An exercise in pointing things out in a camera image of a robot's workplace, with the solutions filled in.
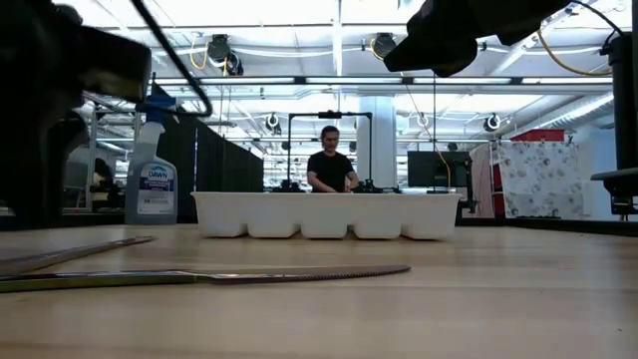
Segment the floral curtain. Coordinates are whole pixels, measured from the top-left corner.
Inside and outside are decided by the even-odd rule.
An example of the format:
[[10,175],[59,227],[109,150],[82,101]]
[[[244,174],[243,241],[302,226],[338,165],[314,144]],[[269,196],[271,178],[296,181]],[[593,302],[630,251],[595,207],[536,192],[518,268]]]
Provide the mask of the floral curtain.
[[505,216],[581,219],[583,196],[577,151],[577,145],[568,143],[500,144],[496,158]]

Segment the wall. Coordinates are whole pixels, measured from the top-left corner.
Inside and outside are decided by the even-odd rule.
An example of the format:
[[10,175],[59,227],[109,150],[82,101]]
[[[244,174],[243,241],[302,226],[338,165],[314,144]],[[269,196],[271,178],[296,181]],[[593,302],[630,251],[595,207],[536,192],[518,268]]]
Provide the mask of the wall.
[[[583,180],[586,219],[618,220],[618,215],[611,214],[609,192],[603,183],[589,180],[594,174],[616,171],[614,130],[600,130],[592,125],[586,125],[578,128],[573,140],[580,148],[578,163]],[[638,216],[631,215],[629,219],[637,221]]]

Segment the table surface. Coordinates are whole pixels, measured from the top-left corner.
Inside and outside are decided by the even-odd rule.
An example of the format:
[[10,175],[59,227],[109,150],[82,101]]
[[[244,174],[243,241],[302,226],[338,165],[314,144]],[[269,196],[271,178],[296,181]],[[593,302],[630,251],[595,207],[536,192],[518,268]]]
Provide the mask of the table surface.
[[636,358],[638,238],[200,239],[195,226],[0,233],[0,258],[156,235],[44,271],[410,264],[341,281],[0,294],[0,357]]

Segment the ceiling light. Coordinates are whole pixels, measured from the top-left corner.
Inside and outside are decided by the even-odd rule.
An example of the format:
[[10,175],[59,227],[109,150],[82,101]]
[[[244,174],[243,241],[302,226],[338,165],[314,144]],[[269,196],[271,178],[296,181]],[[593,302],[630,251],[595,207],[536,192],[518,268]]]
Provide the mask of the ceiling light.
[[563,77],[563,78],[525,78],[524,85],[599,85],[612,84],[611,77]]
[[134,142],[135,139],[123,139],[123,138],[113,138],[113,139],[96,139],[97,142]]
[[[434,78],[415,78],[414,84],[433,84]],[[511,78],[436,78],[437,85],[507,85],[511,82]]]
[[156,79],[158,85],[188,85],[186,79]]
[[386,85],[401,84],[402,78],[397,77],[310,77],[306,78],[306,84],[322,85]]
[[282,77],[261,77],[261,78],[247,78],[247,77],[225,77],[225,78],[213,78],[213,79],[201,79],[200,82],[203,85],[276,85],[276,84],[293,84],[294,78],[282,78]]

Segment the knife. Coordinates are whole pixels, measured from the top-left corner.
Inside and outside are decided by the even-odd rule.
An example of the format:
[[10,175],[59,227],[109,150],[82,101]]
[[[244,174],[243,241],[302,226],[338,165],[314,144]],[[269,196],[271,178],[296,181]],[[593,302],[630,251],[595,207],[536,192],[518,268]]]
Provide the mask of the knife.
[[132,270],[23,274],[0,278],[0,293],[160,284],[257,284],[361,278],[409,271],[409,265],[297,267],[252,270]]
[[82,245],[69,249],[54,250],[40,254],[3,259],[0,260],[0,276],[18,275],[21,273],[59,264],[71,259],[100,253],[106,250],[121,248],[124,246],[147,243],[155,239],[156,238],[153,236],[139,236],[112,240],[98,244]]

